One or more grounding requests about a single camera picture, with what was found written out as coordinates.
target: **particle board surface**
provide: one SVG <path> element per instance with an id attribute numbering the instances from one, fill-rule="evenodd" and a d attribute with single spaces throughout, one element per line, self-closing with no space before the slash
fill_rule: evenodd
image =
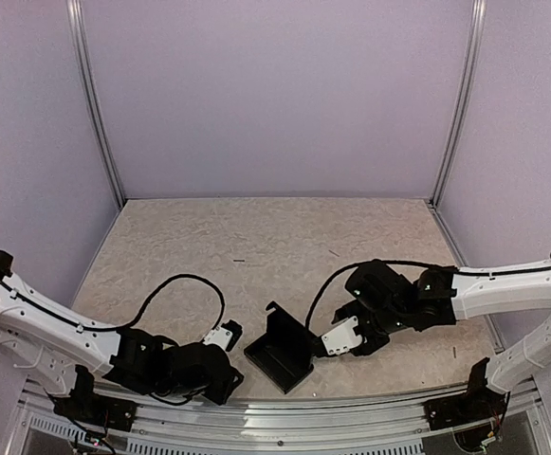
<path id="1" fill-rule="evenodd" d="M 218 198 L 130 201 L 108 235 L 74 309 L 115 324 L 130 320 L 166 278 L 193 273 L 223 291 L 244 335 L 230 353 L 246 377 L 234 396 L 333 398 L 417 391 L 464 382 L 471 365 L 493 354 L 482 318 L 412 330 L 367 357 L 317 359 L 315 371 L 288 395 L 243 355 L 266 329 L 266 305 L 277 301 L 304 321 L 321 284 L 336 269 L 374 258 L 453 264 L 422 201 L 339 198 Z M 397 267 L 410 280 L 420 269 Z M 324 294 L 311 329 L 329 330 L 351 296 L 338 277 Z M 138 328 L 178 343 L 200 340 L 219 311 L 214 292 L 179 281 L 153 301 Z"/>

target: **aluminum frame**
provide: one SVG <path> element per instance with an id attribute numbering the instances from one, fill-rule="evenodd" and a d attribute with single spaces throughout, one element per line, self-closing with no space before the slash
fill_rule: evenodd
<path id="1" fill-rule="evenodd" d="M 96 85 L 92 75 L 92 66 L 90 64 L 89 50 L 87 47 L 87 38 L 85 37 L 85 27 L 83 25 L 83 10 L 81 0 L 66 0 L 68 11 L 68 21 L 70 22 L 73 44 L 75 46 L 75 54 L 77 56 L 77 65 L 82 78 L 83 92 L 87 103 L 92 129 L 98 142 L 98 148 L 101 153 L 101 160 L 106 172 L 109 187 L 113 193 L 113 198 L 119 210 L 123 209 L 127 202 L 127 197 L 121 184 L 115 158 L 111 153 L 104 121 L 100 105 L 98 103 L 98 95 L 96 93 Z"/>
<path id="2" fill-rule="evenodd" d="M 370 453 L 372 450 L 416 445 L 417 441 L 450 429 L 430 431 L 423 404 L 429 399 L 462 391 L 465 386 L 376 397 L 316 400 L 230 400 L 225 407 L 193 401 L 172 408 L 147 396 L 118 386 L 98 383 L 100 394 L 132 399 L 139 404 L 130 433 L 112 430 L 121 445 L 119 454 L 159 454 L 168 447 L 173 453 L 231 455 L 240 453 Z M 33 416 L 68 427 L 66 419 L 53 415 L 52 404 L 42 387 L 28 381 L 16 411 L 13 439 L 7 455 L 21 455 Z M 551 436 L 542 413 L 542 401 L 532 380 L 512 393 L 508 414 L 528 412 L 537 422 L 533 435 L 541 455 L 551 455 Z M 476 424 L 455 428 L 460 430 Z M 50 434 L 65 438 L 70 431 L 43 426 Z"/>
<path id="3" fill-rule="evenodd" d="M 484 31 L 484 21 L 486 19 L 486 0 L 473 0 L 473 14 L 471 16 L 471 26 L 468 36 L 467 53 L 465 55 L 465 66 L 459 87 L 456 106 L 452 117 L 452 125 L 446 141 L 446 150 L 442 158 L 442 163 L 437 173 L 435 187 L 430 202 L 437 209 L 444 195 L 444 190 L 450 178 L 450 172 L 458 143 L 463 130 L 463 123 L 467 115 L 468 102 L 471 94 L 471 87 L 475 79 L 475 69 L 479 55 L 480 44 Z"/>

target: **light purple backdrop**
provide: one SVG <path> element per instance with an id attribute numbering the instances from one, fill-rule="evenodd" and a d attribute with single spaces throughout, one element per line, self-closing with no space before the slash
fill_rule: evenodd
<path id="1" fill-rule="evenodd" d="M 468 117 L 442 211 L 471 265 L 551 249 L 551 2 L 488 2 Z M 507 344 L 547 312 L 497 317 Z M 551 369 L 537 376 L 551 416 Z"/>
<path id="2" fill-rule="evenodd" d="M 85 2 L 130 197 L 427 197 L 470 0 Z"/>
<path id="3" fill-rule="evenodd" d="M 0 0 L 0 248 L 63 304 L 116 215 L 74 55 L 64 1 Z M 0 355 L 0 443 L 23 382 Z"/>

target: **black wire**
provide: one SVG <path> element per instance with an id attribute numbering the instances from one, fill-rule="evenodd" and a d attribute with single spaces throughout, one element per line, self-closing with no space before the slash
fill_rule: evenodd
<path id="1" fill-rule="evenodd" d="M 44 389 L 44 392 L 46 393 L 47 398 L 49 398 L 49 401 L 51 401 L 52 404 L 54 406 L 56 406 L 56 399 L 51 394 L 47 393 L 46 389 Z M 106 424 L 107 424 L 106 422 L 104 422 L 104 433 L 99 433 L 97 431 L 94 431 L 93 429 L 89 429 L 89 428 L 84 427 L 82 424 L 77 422 L 75 419 L 71 419 L 70 417 L 66 417 L 66 419 L 71 424 L 73 424 L 75 427 L 77 427 L 81 431 L 88 434 L 90 437 L 99 440 L 100 443 L 103 446 L 105 446 L 111 452 L 111 455 L 117 455 L 117 452 L 115 451 L 115 449 L 109 443 L 107 443 L 105 441 L 105 438 L 108 436 L 108 428 L 106 427 Z"/>
<path id="2" fill-rule="evenodd" d="M 149 393 L 149 396 L 153 398 L 154 400 L 158 401 L 159 403 L 163 403 L 164 405 L 170 405 L 170 406 L 183 406 L 189 403 L 191 400 L 193 400 L 194 395 L 187 396 L 183 401 L 179 401 L 175 403 L 174 401 L 164 400 L 163 398 L 155 395 L 154 393 Z"/>
<path id="3" fill-rule="evenodd" d="M 19 298 L 20 300 L 28 303 L 30 306 L 32 306 L 33 308 L 36 308 L 38 309 L 39 311 L 42 311 L 43 313 L 46 313 L 47 315 L 50 315 L 52 316 L 53 318 L 59 320 L 60 322 L 64 322 L 65 324 L 67 325 L 70 325 L 70 326 L 73 326 L 73 327 L 79 327 L 80 325 L 82 326 L 82 328 L 84 330 L 86 330 L 87 332 L 101 332 L 101 333 L 104 333 L 104 332 L 116 332 L 117 330 L 119 329 L 129 329 L 133 326 L 135 326 L 136 324 L 139 323 L 139 321 L 142 319 L 142 315 L 144 314 L 144 312 L 146 311 L 147 307 L 149 306 L 149 304 L 151 303 L 151 301 L 155 298 L 155 296 L 161 292 L 163 290 L 164 287 L 166 287 L 168 284 L 170 284 L 171 282 L 174 282 L 176 280 L 182 280 L 182 279 L 190 279 L 190 280 L 197 280 L 199 282 L 202 282 L 204 284 L 206 284 L 207 286 L 211 287 L 215 292 L 216 294 L 218 295 L 218 299 L 220 300 L 220 314 L 218 315 L 218 319 L 216 321 L 216 323 L 213 325 L 213 327 L 211 328 L 212 330 L 215 329 L 216 327 L 218 327 L 218 325 L 220 325 L 220 321 L 222 320 L 222 317 L 224 316 L 225 314 L 225 296 L 223 295 L 222 291 L 218 288 L 218 286 L 216 286 L 213 282 L 211 282 L 210 280 L 206 279 L 206 278 L 203 278 L 203 277 L 200 277 L 198 275 L 193 275 L 193 274 L 190 274 L 190 273 L 183 273 L 183 274 L 179 274 L 179 275 L 174 275 L 170 278 L 168 278 L 165 282 L 163 282 L 162 284 L 160 284 L 150 295 L 149 297 L 147 297 L 144 302 L 142 303 L 142 306 L 140 307 L 140 309 L 138 310 L 136 316 L 130 321 L 130 322 L 127 322 L 123 325 L 119 325 L 119 326 L 115 326 L 115 327 L 91 327 L 91 326 L 84 326 L 84 325 L 81 325 L 79 322 L 76 322 L 74 320 L 70 320 L 68 318 L 65 318 L 64 316 L 62 315 L 59 315 L 57 313 L 54 313 L 53 311 L 51 311 L 49 308 L 45 308 L 43 305 L 37 303 L 36 301 L 34 300 L 31 300 L 29 299 L 28 297 L 22 295 L 22 294 L 17 294 L 17 298 Z M 0 284 L 8 291 L 8 292 L 11 292 L 12 289 L 10 286 L 8 286 L 3 280 L 0 279 Z"/>
<path id="4" fill-rule="evenodd" d="M 107 450 L 109 450 L 111 452 L 111 455 L 117 455 L 117 452 L 115 451 L 115 449 L 113 448 L 113 446 L 111 446 L 110 444 L 108 444 L 106 442 L 106 440 L 104 438 L 106 438 L 108 436 L 108 432 L 105 431 L 104 434 L 100 434 L 98 433 L 97 431 L 92 431 L 91 429 L 88 429 L 86 427 L 84 427 L 82 424 L 80 424 L 79 422 L 77 422 L 76 420 L 74 419 L 71 419 L 70 417 L 66 417 L 68 419 L 68 421 L 73 424 L 75 427 L 77 427 L 78 429 L 80 429 L 81 431 L 84 431 L 85 433 L 87 433 L 90 437 L 92 438 L 95 438 L 97 439 L 100 444 L 102 444 Z"/>
<path id="5" fill-rule="evenodd" d="M 508 391 L 506 393 L 505 410 L 503 411 L 503 415 L 501 416 L 501 421 L 499 422 L 499 430 L 497 431 L 497 433 L 500 432 L 501 428 L 503 427 L 503 422 L 505 421 L 506 412 L 509 409 L 509 401 L 510 400 L 511 400 L 511 392 Z"/>
<path id="6" fill-rule="evenodd" d="M 218 319 L 216 320 L 216 322 L 214 323 L 211 329 L 213 330 L 216 327 L 218 327 L 220 325 L 220 321 L 222 320 L 223 315 L 225 314 L 225 296 L 222 294 L 222 291 L 218 288 L 218 286 L 216 286 L 213 282 L 211 282 L 206 278 L 200 277 L 198 275 L 193 275 L 190 273 L 182 273 L 180 275 L 174 275 L 173 277 L 168 278 L 165 282 L 160 284 L 151 294 L 149 294 L 149 297 L 147 297 L 144 300 L 136 316 L 127 324 L 120 325 L 119 327 L 116 327 L 116 329 L 127 329 L 138 324 L 139 321 L 142 319 L 142 315 L 146 311 L 151 301 L 155 298 L 155 296 L 159 294 L 159 292 L 161 292 L 163 288 L 166 287 L 171 282 L 174 282 L 176 280 L 182 280 L 182 279 L 197 280 L 198 282 L 202 282 L 205 285 L 211 287 L 216 292 L 216 294 L 218 295 L 218 299 L 220 300 L 220 314 L 218 315 Z M 102 332 L 103 330 L 93 329 L 92 331 Z"/>
<path id="7" fill-rule="evenodd" d="M 304 328 L 309 330 L 311 325 L 311 319 L 313 318 L 313 313 L 315 312 L 315 308 L 317 307 L 317 304 L 319 303 L 321 297 L 323 296 L 323 293 L 327 289 L 327 287 L 332 283 L 332 281 L 341 273 L 346 272 L 347 270 L 351 270 L 353 268 L 357 268 L 361 265 L 368 264 L 370 261 L 364 261 L 361 263 L 354 263 L 354 264 L 348 264 L 343 268 L 338 269 L 336 272 L 334 272 L 330 277 L 325 281 L 325 283 L 321 286 L 319 292 L 315 296 L 315 299 L 313 299 L 313 302 L 311 303 L 311 306 L 309 306 L 309 311 L 306 314 L 306 319 L 304 320 Z M 535 267 L 535 268 L 524 268 L 524 269 L 518 269 L 518 270 L 501 270 L 501 271 L 495 271 L 495 272 L 467 272 L 467 271 L 461 271 L 461 270 L 454 270 L 450 269 L 449 267 L 439 265 L 439 264 L 429 264 L 429 263 L 422 263 L 419 261 L 406 261 L 406 260 L 397 260 L 397 259 L 391 259 L 391 260 L 384 260 L 382 261 L 387 265 L 407 265 L 410 267 L 421 267 L 426 269 L 436 269 L 436 270 L 442 270 L 449 273 L 453 273 L 454 275 L 461 275 L 465 277 L 503 277 L 503 276 L 510 276 L 510 275 L 522 275 L 525 273 L 537 273 L 537 272 L 547 272 L 551 271 L 551 265 L 547 265 L 544 267 Z"/>
<path id="8" fill-rule="evenodd" d="M 330 283 L 341 273 L 346 272 L 347 270 L 351 270 L 352 268 L 357 268 L 360 265 L 368 264 L 370 261 L 364 261 L 362 263 L 354 263 L 354 264 L 348 264 L 343 268 L 339 268 L 336 272 L 334 272 L 330 277 L 321 285 L 321 288 L 317 295 L 315 296 L 315 299 L 313 299 L 313 302 L 311 303 L 311 306 L 309 306 L 309 311 L 306 313 L 306 319 L 304 320 L 304 328 L 306 330 L 309 330 L 309 327 L 311 325 L 311 318 L 313 318 L 313 313 L 315 312 L 315 308 L 317 307 L 317 304 L 319 303 L 321 296 L 323 296 L 323 293 L 327 289 L 327 287 L 330 285 Z"/>

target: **table surface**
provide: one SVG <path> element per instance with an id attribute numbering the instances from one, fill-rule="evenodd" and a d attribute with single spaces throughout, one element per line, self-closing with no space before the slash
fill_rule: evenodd
<path id="1" fill-rule="evenodd" d="M 255 399 L 334 398 L 401 393 L 468 379 L 493 354 L 482 318 L 418 333 L 392 334 L 373 355 L 315 360 L 315 370 L 283 395 L 243 351 L 265 332 L 272 300 L 300 321 L 322 283 L 338 268 L 374 258 L 453 264 L 425 203 L 405 199 L 218 198 L 129 201 L 92 264 L 74 310 L 119 324 L 166 278 L 193 273 L 223 291 L 244 334 L 230 360 L 245 375 L 234 396 Z M 415 280 L 420 269 L 397 267 Z M 351 300 L 336 279 L 313 317 L 316 334 Z M 178 281 L 149 306 L 138 328 L 184 344 L 215 322 L 218 299 L 200 282 Z"/>

